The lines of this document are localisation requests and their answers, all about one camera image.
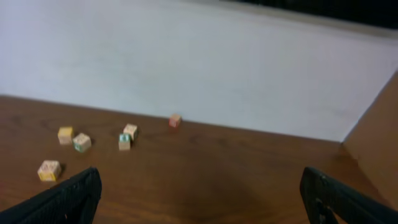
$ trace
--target dark wooden surface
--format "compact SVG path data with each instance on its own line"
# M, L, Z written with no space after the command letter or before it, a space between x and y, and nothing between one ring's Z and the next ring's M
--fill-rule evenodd
M119 152L126 123L141 132ZM94 139L80 154L60 146L60 126ZM37 177L45 159L66 164L60 180L98 168L95 223L308 223L299 192L305 166L382 200L336 142L0 97L0 210L53 186Z
M398 72L358 121L344 145L390 204L398 209Z

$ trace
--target table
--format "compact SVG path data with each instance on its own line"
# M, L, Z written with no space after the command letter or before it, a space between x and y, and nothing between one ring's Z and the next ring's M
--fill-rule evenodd
M140 134L121 152L127 123ZM59 145L61 126L88 134L93 146ZM165 118L0 96L0 210L55 185L37 176L46 159L66 165L60 181L98 168L94 223L308 223L305 166L386 203L338 142L188 121L172 129Z

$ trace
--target white wall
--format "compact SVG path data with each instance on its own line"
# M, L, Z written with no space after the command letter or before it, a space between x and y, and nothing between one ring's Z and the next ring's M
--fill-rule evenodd
M398 67L391 38L230 2L1 2L9 95L340 141Z

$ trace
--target toy block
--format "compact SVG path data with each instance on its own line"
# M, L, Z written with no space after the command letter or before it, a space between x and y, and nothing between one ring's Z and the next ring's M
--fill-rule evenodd
M73 139L73 128L61 127L58 131L58 139L61 145L71 144Z
M176 128L176 127L179 126L180 123L181 123L181 116L180 116L180 115L178 115L178 114L173 114L173 115L170 117L169 125L170 125L171 127Z
M138 127L133 124L127 124L126 127L123 129L124 134L129 134L131 136L131 140L135 140L138 135Z
M79 152L85 152L91 146L91 139L87 135L80 133L73 139L73 146Z
M130 134L123 133L119 135L119 150L130 150L131 136Z
M58 161L44 161L37 171L41 181L56 181L61 173Z

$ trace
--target cube top face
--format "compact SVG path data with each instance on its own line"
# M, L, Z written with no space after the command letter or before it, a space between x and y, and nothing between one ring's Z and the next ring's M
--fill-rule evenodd
M179 121L181 120L181 115L179 114L173 114L170 119L175 120L175 121Z
M73 134L72 127L61 127L58 131L58 136L71 136Z
M54 173L57 170L57 167L60 166L58 161L44 161L39 168L38 172L51 172Z
M124 133L134 133L137 131L137 126L133 124L127 124L126 127L124 128L123 132Z
M119 142L129 142L131 141L131 136L129 134L123 133L119 135Z
M76 144L81 145L81 144L84 144L86 141L89 141L89 140L90 140L90 137L88 137L87 135L85 135L83 133L80 133L78 136L76 136L73 139L73 142L76 143Z

